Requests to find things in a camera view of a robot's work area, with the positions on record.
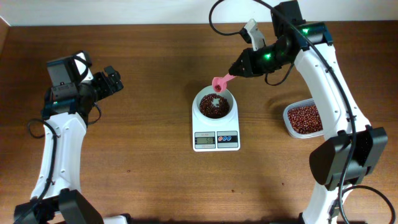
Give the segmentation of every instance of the digital kitchen scale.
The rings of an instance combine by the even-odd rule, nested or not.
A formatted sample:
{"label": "digital kitchen scale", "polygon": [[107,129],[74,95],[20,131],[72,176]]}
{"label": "digital kitchen scale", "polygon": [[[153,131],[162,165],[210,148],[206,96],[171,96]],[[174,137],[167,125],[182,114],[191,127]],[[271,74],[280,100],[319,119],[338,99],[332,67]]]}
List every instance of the digital kitchen scale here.
{"label": "digital kitchen scale", "polygon": [[226,98],[229,112],[218,119],[208,118],[200,110],[201,99],[216,93],[212,86],[202,89],[192,104],[192,144],[196,152],[237,151],[241,147],[239,138],[238,106],[234,96],[225,90],[216,93]]}

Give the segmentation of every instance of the white backdrop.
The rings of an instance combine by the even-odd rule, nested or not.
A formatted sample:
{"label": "white backdrop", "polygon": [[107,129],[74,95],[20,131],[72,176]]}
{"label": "white backdrop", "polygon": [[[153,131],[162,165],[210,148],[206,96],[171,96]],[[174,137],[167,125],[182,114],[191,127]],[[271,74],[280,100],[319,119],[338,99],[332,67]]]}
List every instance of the white backdrop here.
{"label": "white backdrop", "polygon": [[[271,6],[281,0],[266,0]],[[208,23],[215,0],[0,0],[0,16],[12,26]],[[398,0],[298,0],[308,21],[398,20]],[[214,22],[271,21],[250,0],[226,0]]]}

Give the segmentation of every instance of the wooden table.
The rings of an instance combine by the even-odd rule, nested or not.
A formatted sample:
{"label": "wooden table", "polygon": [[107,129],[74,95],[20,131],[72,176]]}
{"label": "wooden table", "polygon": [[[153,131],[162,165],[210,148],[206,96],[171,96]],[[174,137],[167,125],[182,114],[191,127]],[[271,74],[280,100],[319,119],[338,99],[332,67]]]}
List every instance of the wooden table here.
{"label": "wooden table", "polygon": [[[398,22],[328,22],[340,68],[374,127],[389,143],[363,184],[385,193],[398,208]],[[225,31],[242,24],[218,25]],[[268,43],[272,24],[261,24]],[[39,175],[43,140],[25,124],[39,118],[51,86],[46,61],[87,50],[91,71],[112,65],[124,90],[99,102],[102,119],[87,130],[81,152],[83,195],[107,217],[190,221],[297,218],[314,186],[310,153],[324,140],[293,139],[284,108],[311,98],[294,70],[281,86],[237,78],[228,87],[239,107],[241,149],[192,150],[195,95],[223,76],[245,44],[209,25],[11,27],[0,60],[0,222],[29,201]],[[287,67],[271,75],[280,80]],[[92,112],[91,119],[97,117]],[[371,192],[357,190],[345,210],[350,220],[387,223],[390,211]]]}

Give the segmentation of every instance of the pink scoop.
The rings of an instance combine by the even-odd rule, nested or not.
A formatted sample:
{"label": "pink scoop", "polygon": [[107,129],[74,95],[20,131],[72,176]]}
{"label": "pink scoop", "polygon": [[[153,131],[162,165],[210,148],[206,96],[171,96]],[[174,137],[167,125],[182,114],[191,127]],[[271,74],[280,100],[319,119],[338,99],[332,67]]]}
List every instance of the pink scoop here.
{"label": "pink scoop", "polygon": [[221,93],[226,90],[226,82],[230,81],[233,78],[235,78],[235,76],[230,75],[229,73],[226,74],[224,77],[214,77],[211,85],[213,86],[213,89],[214,91],[216,91],[216,93]]}

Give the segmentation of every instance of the cable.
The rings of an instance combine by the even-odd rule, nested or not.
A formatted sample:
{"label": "cable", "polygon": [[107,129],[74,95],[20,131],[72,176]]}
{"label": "cable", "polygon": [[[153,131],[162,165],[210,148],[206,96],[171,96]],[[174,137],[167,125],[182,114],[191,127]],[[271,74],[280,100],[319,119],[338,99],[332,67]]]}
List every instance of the cable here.
{"label": "cable", "polygon": [[[214,9],[214,7],[219,4],[221,1],[223,0],[219,0],[216,2],[216,4],[212,7],[212,9]],[[313,49],[313,51],[318,55],[319,59],[322,61],[322,64],[324,64],[324,66],[326,66],[326,70],[328,72],[330,72],[331,77],[333,78],[333,80],[336,83],[336,86],[339,89],[340,95],[343,98],[343,101],[346,105],[346,109],[348,112],[348,116],[349,116],[349,121],[351,123],[351,129],[352,129],[352,140],[351,140],[351,147],[349,149],[349,153],[348,153],[348,157],[347,160],[345,161],[344,164],[344,168],[343,171],[341,173],[341,177],[340,177],[340,183],[339,183],[339,189],[338,189],[338,205],[339,205],[339,209],[340,209],[340,213],[341,216],[343,217],[343,220],[346,224],[349,224],[349,221],[344,213],[344,208],[343,208],[343,186],[344,186],[344,181],[345,181],[345,176],[347,173],[347,169],[348,169],[348,165],[350,164],[352,158],[353,158],[353,154],[354,154],[354,150],[355,150],[355,146],[356,146],[356,127],[355,127],[355,120],[354,120],[354,115],[353,115],[353,111],[351,109],[351,106],[349,104],[348,98],[344,92],[343,87],[341,86],[341,83],[339,82],[335,72],[333,71],[333,69],[330,67],[330,65],[328,64],[328,62],[325,60],[325,58],[323,57],[323,55],[319,52],[319,50],[314,46],[314,44],[304,35],[302,34],[284,15],[282,15],[278,10],[274,9],[272,6],[270,6],[269,4],[261,1],[261,0],[253,0],[259,4],[262,4],[263,6],[267,7],[271,13],[275,14],[276,16],[279,17],[279,19],[281,19],[282,21],[284,21],[286,24],[289,25],[289,27],[291,27],[299,36],[301,36],[305,41],[307,41],[308,45]]]}
{"label": "cable", "polygon": [[383,200],[387,203],[388,207],[391,210],[391,221],[390,221],[390,223],[395,223],[396,222],[396,211],[394,210],[394,206],[392,206],[392,203],[390,202],[390,200],[388,200],[388,198],[383,193],[381,193],[380,191],[378,191],[378,190],[376,190],[376,189],[374,189],[372,187],[369,187],[369,186],[355,185],[355,186],[352,186],[352,187],[348,187],[347,189],[344,189],[342,194],[344,195],[347,191],[354,190],[354,189],[370,190],[370,191],[378,194],[378,196],[383,198]]}
{"label": "cable", "polygon": [[54,164],[55,164],[55,153],[57,151],[57,133],[55,132],[55,130],[53,129],[53,127],[51,127],[51,125],[49,125],[47,122],[41,120],[41,119],[32,119],[27,123],[27,129],[29,134],[33,137],[33,138],[42,138],[44,137],[44,134],[41,136],[35,136],[32,134],[32,131],[30,130],[30,124],[32,122],[39,122],[44,124],[46,127],[49,128],[49,130],[52,133],[52,139],[53,139],[53,145],[52,145],[52,155],[51,155],[51,163],[50,163],[50,170],[49,170],[49,175],[47,176],[47,179],[45,181],[45,185],[44,185],[44,189],[43,192],[39,195],[39,197],[37,198],[36,203],[33,204],[33,206],[26,211],[25,213],[23,213],[15,222],[14,224],[20,223],[21,221],[23,221],[24,218],[26,218],[26,216],[28,216],[28,214],[33,211],[38,205],[39,203],[43,200],[45,194],[47,193],[47,191],[49,191],[50,188],[50,184],[52,183],[52,175],[54,173]]}
{"label": "cable", "polygon": [[210,24],[210,27],[214,30],[214,32],[216,32],[216,33],[219,34],[219,35],[226,35],[226,36],[228,36],[228,35],[240,34],[240,31],[239,31],[239,32],[232,32],[232,33],[223,33],[223,32],[218,31],[218,30],[214,27],[213,21],[211,21],[211,16],[213,15],[213,11],[214,11],[214,9],[216,8],[216,6],[217,6],[219,3],[223,2],[223,1],[224,1],[224,0],[218,0],[218,1],[213,5],[213,7],[211,7],[210,12],[209,12],[209,24]]}
{"label": "cable", "polygon": [[90,121],[89,123],[87,123],[87,125],[95,124],[97,121],[99,121],[101,119],[102,112],[101,112],[100,106],[98,106],[97,103],[94,103],[94,106],[97,108],[97,110],[99,112],[99,117],[95,121]]}
{"label": "cable", "polygon": [[279,83],[275,83],[275,84],[270,84],[270,83],[268,82],[268,73],[266,73],[266,77],[265,77],[266,83],[267,83],[268,85],[272,85],[272,86],[277,86],[277,85],[282,84],[282,83],[286,80],[286,78],[289,76],[289,74],[290,74],[290,72],[292,71],[293,67],[294,67],[294,63],[292,63],[292,64],[290,65],[290,67],[289,67],[289,69],[287,70],[286,75],[285,75],[285,77],[282,79],[282,81],[280,81]]}

